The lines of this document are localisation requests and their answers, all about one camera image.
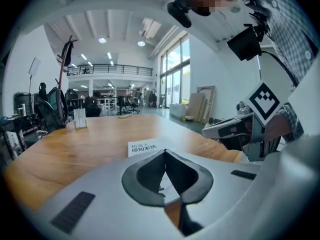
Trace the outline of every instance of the black metal railing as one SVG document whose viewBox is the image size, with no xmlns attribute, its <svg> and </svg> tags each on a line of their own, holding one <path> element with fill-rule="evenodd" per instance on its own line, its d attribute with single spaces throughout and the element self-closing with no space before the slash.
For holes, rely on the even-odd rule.
<svg viewBox="0 0 320 240">
<path fill-rule="evenodd" d="M 152 68 L 130 65 L 111 65 L 111 64 L 93 64 L 70 66 L 68 67 L 67 76 L 85 75 L 85 74 L 130 74 L 152 77 Z"/>
</svg>

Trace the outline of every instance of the desk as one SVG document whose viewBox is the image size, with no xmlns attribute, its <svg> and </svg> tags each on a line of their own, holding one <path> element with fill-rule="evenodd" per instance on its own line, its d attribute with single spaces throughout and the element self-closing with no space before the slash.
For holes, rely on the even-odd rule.
<svg viewBox="0 0 320 240">
<path fill-rule="evenodd" d="M 75 130 L 74 122 L 70 122 L 13 161 L 5 170 L 4 179 L 18 201 L 37 209 L 51 195 L 96 166 L 127 158 L 128 142 L 163 136 L 194 155 L 228 162 L 241 158 L 241 152 L 229 151 L 222 144 L 155 114 L 124 119 L 91 117 L 87 118 L 87 126 Z"/>
</svg>

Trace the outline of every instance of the person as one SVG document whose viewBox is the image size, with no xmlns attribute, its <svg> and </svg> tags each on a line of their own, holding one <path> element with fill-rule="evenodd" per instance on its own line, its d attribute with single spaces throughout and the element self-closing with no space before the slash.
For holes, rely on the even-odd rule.
<svg viewBox="0 0 320 240">
<path fill-rule="evenodd" d="M 136 89 L 135 97 L 136 97 L 136 99 L 138 101 L 139 106 L 142 106 L 143 105 L 143 101 L 142 101 L 142 92 L 141 92 L 140 88 Z"/>
<path fill-rule="evenodd" d="M 184 0 L 187 7 L 205 16 L 237 0 Z M 280 60 L 297 83 L 302 81 L 318 53 L 320 37 L 307 14 L 296 0 L 242 0 L 256 12 L 264 14 L 270 28 L 267 36 Z M 266 126 L 265 141 L 282 136 L 288 143 L 304 133 L 292 106 L 285 103 Z"/>
<path fill-rule="evenodd" d="M 98 101 L 101 97 L 101 93 L 98 91 L 93 92 L 92 97 L 86 97 L 84 100 L 85 116 L 87 118 L 99 117 L 101 113 L 101 107 L 98 106 Z"/>
<path fill-rule="evenodd" d="M 150 107 L 156 108 L 157 107 L 157 91 L 156 89 L 152 89 L 152 92 L 150 93 L 149 96 L 149 102 L 150 102 Z"/>
<path fill-rule="evenodd" d="M 86 68 L 86 67 L 85 67 L 84 70 L 83 70 L 83 73 L 84 73 L 84 74 L 89 74 L 89 73 L 90 73 L 89 68 Z"/>
<path fill-rule="evenodd" d="M 129 85 L 128 86 L 128 88 L 126 89 L 126 91 L 125 91 L 125 96 L 127 96 L 127 97 L 131 97 L 132 96 L 132 87 L 131 87 L 131 85 Z"/>
</svg>

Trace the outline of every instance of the cable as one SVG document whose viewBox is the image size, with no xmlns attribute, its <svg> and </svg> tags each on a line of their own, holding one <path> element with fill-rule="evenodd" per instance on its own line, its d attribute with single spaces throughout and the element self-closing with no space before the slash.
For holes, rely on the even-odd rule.
<svg viewBox="0 0 320 240">
<path fill-rule="evenodd" d="M 30 116 L 32 115 L 32 96 L 31 96 L 31 79 L 32 75 L 30 75 L 30 84 L 29 84 L 29 110 L 30 110 Z"/>
<path fill-rule="evenodd" d="M 285 70 L 285 72 L 287 73 L 287 75 L 289 76 L 289 78 L 291 79 L 294 87 L 298 86 L 297 80 L 294 78 L 294 76 L 291 74 L 291 72 L 289 71 L 289 69 L 285 66 L 285 64 L 282 63 L 282 61 L 273 53 L 266 51 L 266 50 L 262 50 L 261 53 L 265 53 L 265 54 L 269 54 L 271 55 Z"/>
</svg>

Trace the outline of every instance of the white wall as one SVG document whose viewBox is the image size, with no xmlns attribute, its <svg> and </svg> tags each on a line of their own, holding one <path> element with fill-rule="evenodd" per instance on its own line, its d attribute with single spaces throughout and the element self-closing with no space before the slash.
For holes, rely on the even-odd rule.
<svg viewBox="0 0 320 240">
<path fill-rule="evenodd" d="M 214 52 L 194 36 L 189 36 L 190 92 L 198 87 L 216 86 L 212 117 L 229 119 L 237 115 L 236 104 L 259 83 L 257 58 L 240 61 L 225 45 Z"/>
<path fill-rule="evenodd" d="M 3 87 L 2 106 L 3 115 L 10 117 L 14 113 L 13 95 L 17 92 L 29 92 L 29 69 L 37 57 L 41 63 L 36 75 L 32 78 L 31 93 L 37 93 L 41 82 L 46 84 L 47 93 L 57 85 L 60 65 L 50 47 L 46 32 L 40 26 L 27 35 L 21 34 L 12 48 L 6 63 Z M 69 80 L 65 73 L 62 78 L 62 90 L 68 89 Z"/>
<path fill-rule="evenodd" d="M 142 52 L 121 52 L 118 55 L 118 65 L 129 65 L 145 68 L 153 68 L 154 61 L 146 57 Z"/>
<path fill-rule="evenodd" d="M 264 48 L 263 50 L 277 55 L 273 48 Z M 291 80 L 285 70 L 266 53 L 259 57 L 259 62 L 262 80 L 276 93 L 281 102 L 288 102 L 288 97 L 291 95 Z"/>
</svg>

